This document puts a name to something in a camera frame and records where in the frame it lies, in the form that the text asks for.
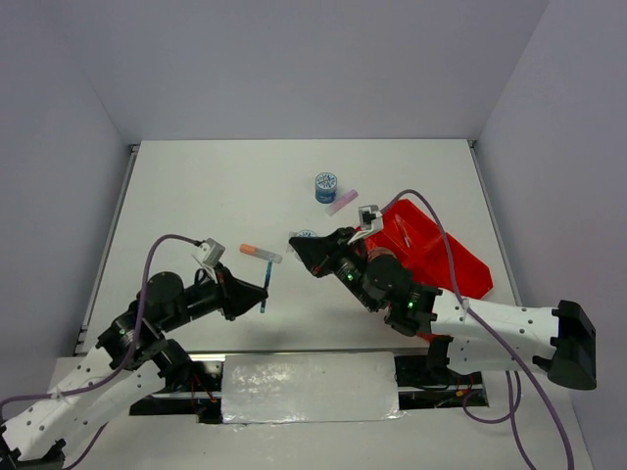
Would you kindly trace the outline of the blue pen refill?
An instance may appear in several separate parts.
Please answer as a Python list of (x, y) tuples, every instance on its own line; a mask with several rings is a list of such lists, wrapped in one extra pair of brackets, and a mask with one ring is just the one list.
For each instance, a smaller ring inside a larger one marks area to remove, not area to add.
[(269, 285), (270, 285), (270, 280), (271, 280), (272, 268), (273, 268), (273, 262), (269, 260), (267, 262), (266, 271), (265, 271), (265, 282), (264, 282), (265, 298), (261, 302), (260, 313), (265, 313), (265, 310), (266, 310), (266, 304), (269, 298)]

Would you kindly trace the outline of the red pen refill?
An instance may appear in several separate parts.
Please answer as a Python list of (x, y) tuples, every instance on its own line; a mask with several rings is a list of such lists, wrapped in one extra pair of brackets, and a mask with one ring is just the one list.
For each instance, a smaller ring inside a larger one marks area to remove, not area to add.
[(410, 240), (410, 236), (405, 228), (405, 224), (404, 221), (402, 220), (402, 218), (399, 215), (395, 216), (395, 222), (398, 226), (399, 232), (401, 233), (401, 236), (403, 238), (403, 241), (406, 245), (407, 248), (411, 247), (411, 240)]

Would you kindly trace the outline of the large clear tape roll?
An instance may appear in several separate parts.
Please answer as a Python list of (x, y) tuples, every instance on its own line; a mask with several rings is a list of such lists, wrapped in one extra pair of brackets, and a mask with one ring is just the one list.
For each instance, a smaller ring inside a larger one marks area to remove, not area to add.
[(394, 259), (396, 255), (385, 247), (374, 247), (372, 250), (368, 251), (367, 259), (369, 262), (380, 257), (392, 257)]

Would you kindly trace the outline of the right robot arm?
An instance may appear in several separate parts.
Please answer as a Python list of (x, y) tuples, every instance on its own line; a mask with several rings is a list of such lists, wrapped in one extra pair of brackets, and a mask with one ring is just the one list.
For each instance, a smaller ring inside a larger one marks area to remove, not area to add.
[(290, 238), (289, 244), (316, 278), (334, 275), (370, 312), (429, 346), (427, 375), (448, 383), (482, 371), (542, 374), (566, 389), (597, 386), (596, 329), (577, 303), (526, 307), (480, 301), (413, 281), (387, 250), (368, 250), (353, 228), (325, 237)]

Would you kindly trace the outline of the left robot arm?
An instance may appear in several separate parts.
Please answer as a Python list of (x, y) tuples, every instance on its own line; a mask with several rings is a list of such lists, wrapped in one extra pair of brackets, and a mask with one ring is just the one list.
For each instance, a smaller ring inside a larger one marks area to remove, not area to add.
[(214, 277), (197, 272), (190, 286), (173, 272), (152, 276), (66, 377), (2, 423), (2, 468), (65, 468), (71, 449), (98, 436), (113, 417), (156, 392), (192, 382), (193, 361), (168, 332), (215, 311), (233, 321), (266, 298), (265, 288), (223, 265)]

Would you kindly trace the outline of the near blue tape stack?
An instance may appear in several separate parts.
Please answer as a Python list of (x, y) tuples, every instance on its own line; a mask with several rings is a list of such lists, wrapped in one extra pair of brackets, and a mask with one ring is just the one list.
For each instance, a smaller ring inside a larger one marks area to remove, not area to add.
[(301, 237), (301, 238), (314, 238), (314, 237), (317, 237), (318, 235), (311, 230), (301, 230), (296, 233), (296, 236)]

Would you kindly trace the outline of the blue tape stack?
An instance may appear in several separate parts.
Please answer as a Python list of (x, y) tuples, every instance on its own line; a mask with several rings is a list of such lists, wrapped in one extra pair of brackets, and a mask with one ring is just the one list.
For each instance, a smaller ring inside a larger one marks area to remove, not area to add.
[(296, 233), (296, 236), (301, 237), (301, 238), (314, 238), (314, 237), (317, 237), (318, 235), (311, 230), (301, 230)]
[(338, 188), (338, 178), (334, 173), (321, 172), (314, 179), (314, 197), (322, 204), (331, 204), (335, 201)]

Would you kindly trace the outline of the orange capped lead case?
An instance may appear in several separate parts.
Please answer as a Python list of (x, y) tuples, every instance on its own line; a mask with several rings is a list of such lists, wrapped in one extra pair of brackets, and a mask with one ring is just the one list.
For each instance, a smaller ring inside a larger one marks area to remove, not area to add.
[(277, 253), (274, 253), (268, 250), (261, 249), (259, 247), (248, 245), (248, 244), (241, 244), (239, 247), (239, 252), (241, 254), (244, 254), (244, 255), (247, 255), (256, 259), (263, 259), (267, 262), (272, 262), (272, 263), (282, 262), (282, 255), (279, 255)]

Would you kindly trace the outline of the pink eraser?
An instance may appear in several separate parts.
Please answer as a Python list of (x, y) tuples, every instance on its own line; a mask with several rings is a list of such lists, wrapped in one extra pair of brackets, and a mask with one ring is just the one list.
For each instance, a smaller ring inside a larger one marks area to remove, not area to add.
[(338, 211), (346, 207), (349, 203), (351, 203), (358, 195), (359, 193), (355, 189), (352, 189), (346, 192), (345, 194), (340, 196), (338, 199), (336, 199), (331, 205), (329, 205), (326, 208), (325, 212), (328, 215), (333, 215), (337, 213)]

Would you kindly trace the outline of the far blue tape stack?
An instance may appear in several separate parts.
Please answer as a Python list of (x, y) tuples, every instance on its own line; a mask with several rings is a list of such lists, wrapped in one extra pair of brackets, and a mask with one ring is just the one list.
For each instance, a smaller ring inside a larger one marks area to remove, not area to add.
[(338, 178), (334, 173), (321, 172), (314, 179), (314, 197), (322, 204), (331, 204), (335, 201), (338, 188)]

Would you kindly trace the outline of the red plastic bin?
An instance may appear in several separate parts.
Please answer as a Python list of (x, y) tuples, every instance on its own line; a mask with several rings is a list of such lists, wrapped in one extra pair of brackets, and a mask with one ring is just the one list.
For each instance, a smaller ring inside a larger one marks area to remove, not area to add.
[[(406, 247), (399, 232), (396, 215), (404, 221), (411, 240), (410, 248)], [(383, 230), (365, 240), (369, 250), (385, 247), (396, 255), (403, 267), (411, 271), (414, 281), (453, 289), (445, 244), (435, 221), (411, 200), (402, 199), (383, 215), (383, 222)], [(484, 298), (494, 287), (490, 268), (453, 236), (449, 236), (448, 240), (461, 294), (472, 299)]]

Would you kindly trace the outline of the silver foil base cover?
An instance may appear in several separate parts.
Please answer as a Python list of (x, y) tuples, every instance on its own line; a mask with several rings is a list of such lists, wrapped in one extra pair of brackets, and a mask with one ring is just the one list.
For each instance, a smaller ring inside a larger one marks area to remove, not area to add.
[(237, 355), (223, 367), (229, 424), (367, 422), (401, 415), (390, 352)]

